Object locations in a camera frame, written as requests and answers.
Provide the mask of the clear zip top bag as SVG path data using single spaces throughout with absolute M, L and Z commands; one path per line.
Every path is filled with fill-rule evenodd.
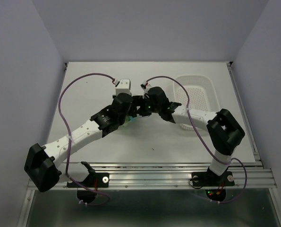
M 129 123 L 134 122 L 136 119 L 140 118 L 139 115 L 136 115 L 135 117 L 127 115 L 124 119 L 122 127 L 126 127 Z

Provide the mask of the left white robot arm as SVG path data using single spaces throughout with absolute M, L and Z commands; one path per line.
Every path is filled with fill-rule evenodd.
M 94 114 L 82 126 L 54 142 L 29 148 L 24 170 L 40 192 L 46 192 L 66 173 L 58 167 L 87 144 L 102 139 L 124 124 L 133 97 L 120 93 L 112 104 Z

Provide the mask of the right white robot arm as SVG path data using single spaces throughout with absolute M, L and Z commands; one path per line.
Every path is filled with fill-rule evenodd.
M 160 87 L 152 87 L 142 96 L 133 96 L 134 115 L 150 116 L 158 114 L 163 120 L 175 124 L 185 124 L 208 132 L 214 152 L 212 161 L 205 172 L 195 172 L 189 181 L 196 189 L 224 184 L 227 170 L 236 147 L 245 132 L 227 109 L 218 112 L 191 110 L 187 106 L 171 102 Z

